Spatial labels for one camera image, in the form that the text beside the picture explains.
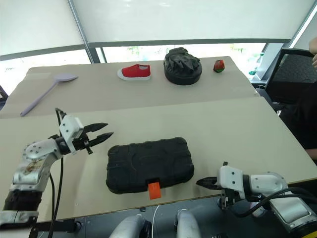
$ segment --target beige table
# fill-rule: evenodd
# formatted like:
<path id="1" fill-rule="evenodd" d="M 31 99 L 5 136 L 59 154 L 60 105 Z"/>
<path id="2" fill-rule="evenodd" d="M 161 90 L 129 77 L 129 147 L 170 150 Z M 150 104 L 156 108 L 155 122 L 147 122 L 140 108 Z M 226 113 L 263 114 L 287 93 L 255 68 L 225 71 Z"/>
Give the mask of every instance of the beige table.
<path id="1" fill-rule="evenodd" d="M 223 161 L 247 174 L 275 171 L 288 182 L 317 177 L 315 164 L 261 97 L 74 115 L 83 124 L 107 122 L 109 125 L 99 133 L 114 131 L 114 135 L 93 147 L 92 155 L 81 151 L 66 156 L 58 219 L 219 194 L 195 183 L 216 176 Z M 57 133 L 56 124 L 54 115 L 0 120 L 0 204 L 4 203 L 13 172 L 21 160 L 21 149 Z M 195 173 L 189 182 L 162 189 L 162 198 L 156 200 L 149 200 L 147 192 L 117 195 L 108 190 L 105 179 L 110 147 L 176 136 L 187 140 L 192 153 Z M 58 181 L 58 162 L 52 167 L 52 175 Z M 51 202 L 48 184 L 39 207 L 39 221 L 50 220 Z"/>
<path id="2" fill-rule="evenodd" d="M 222 73 L 212 70 L 218 59 L 225 61 Z M 136 63 L 150 64 L 151 80 L 128 82 L 118 78 L 118 69 Z M 32 68 L 10 95 L 0 118 L 19 117 L 21 111 L 52 85 L 53 76 L 62 72 L 76 74 L 79 78 L 56 86 L 28 117 L 52 115 L 55 107 L 70 113 L 93 112 L 257 96 L 230 57 L 202 58 L 201 63 L 201 78 L 190 86 L 170 83 L 164 75 L 162 61 Z"/>

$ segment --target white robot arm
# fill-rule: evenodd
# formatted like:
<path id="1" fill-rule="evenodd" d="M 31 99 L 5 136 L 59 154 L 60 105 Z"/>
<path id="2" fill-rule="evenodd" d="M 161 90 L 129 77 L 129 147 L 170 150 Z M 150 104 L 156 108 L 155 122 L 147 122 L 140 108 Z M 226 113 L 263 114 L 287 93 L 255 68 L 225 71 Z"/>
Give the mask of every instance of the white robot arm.
<path id="1" fill-rule="evenodd" d="M 236 201 L 267 201 L 267 204 L 277 216 L 286 230 L 294 237 L 304 237 L 316 233 L 317 216 L 315 212 L 297 195 L 291 191 L 304 192 L 301 188 L 288 188 L 283 176 L 266 172 L 262 175 L 244 175 L 242 170 L 228 166 L 227 162 L 218 170 L 217 177 L 203 178 L 197 185 L 222 190 L 220 207 L 224 210 Z M 236 214 L 239 217 L 250 215 Z"/>
<path id="2" fill-rule="evenodd" d="M 89 140 L 86 133 L 97 131 L 106 125 L 96 123 L 84 127 L 78 118 L 63 113 L 59 127 L 62 136 L 55 135 L 33 142 L 23 149 L 22 162 L 14 173 L 9 195 L 0 211 L 1 238 L 17 237 L 13 234 L 21 233 L 22 230 L 32 231 L 52 164 L 63 155 L 75 154 L 77 150 L 87 149 L 88 154 L 91 154 L 90 147 L 104 142 L 113 132 L 99 135 L 94 140 Z"/>

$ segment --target red canvas shoe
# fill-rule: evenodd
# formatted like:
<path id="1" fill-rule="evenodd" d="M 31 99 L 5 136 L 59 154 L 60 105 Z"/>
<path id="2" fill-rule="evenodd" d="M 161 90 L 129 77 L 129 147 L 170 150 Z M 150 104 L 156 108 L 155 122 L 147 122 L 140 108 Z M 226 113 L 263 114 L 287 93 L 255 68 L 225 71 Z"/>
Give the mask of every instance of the red canvas shoe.
<path id="1" fill-rule="evenodd" d="M 149 80 L 151 78 L 150 66 L 135 64 L 118 70 L 119 78 L 127 81 Z"/>

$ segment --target person's hand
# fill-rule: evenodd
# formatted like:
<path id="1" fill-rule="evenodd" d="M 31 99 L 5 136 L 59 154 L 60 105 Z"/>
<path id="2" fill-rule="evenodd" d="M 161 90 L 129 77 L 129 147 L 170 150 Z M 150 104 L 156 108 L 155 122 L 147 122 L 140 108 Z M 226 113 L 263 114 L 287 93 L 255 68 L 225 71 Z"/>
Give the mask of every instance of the person's hand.
<path id="1" fill-rule="evenodd" d="M 313 66 L 314 68 L 317 68 L 317 55 L 315 55 L 313 58 Z"/>
<path id="2" fill-rule="evenodd" d="M 309 41 L 309 51 L 313 54 L 317 54 L 317 37 L 313 38 Z"/>

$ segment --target purple spoon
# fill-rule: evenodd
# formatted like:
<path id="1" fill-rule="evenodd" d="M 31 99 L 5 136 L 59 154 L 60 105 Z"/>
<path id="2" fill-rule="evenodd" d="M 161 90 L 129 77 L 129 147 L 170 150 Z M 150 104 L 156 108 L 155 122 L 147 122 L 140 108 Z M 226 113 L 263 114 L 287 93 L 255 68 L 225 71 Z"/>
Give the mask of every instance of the purple spoon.
<path id="1" fill-rule="evenodd" d="M 26 109 L 24 109 L 23 112 L 20 113 L 20 116 L 23 117 L 27 115 L 29 111 L 31 111 L 39 103 L 39 101 L 41 101 L 41 99 L 44 98 L 58 83 L 68 82 L 76 78 L 78 78 L 78 76 L 71 73 L 60 73 L 55 75 L 53 85 L 44 94 L 34 100 L 34 102 L 32 102 Z"/>

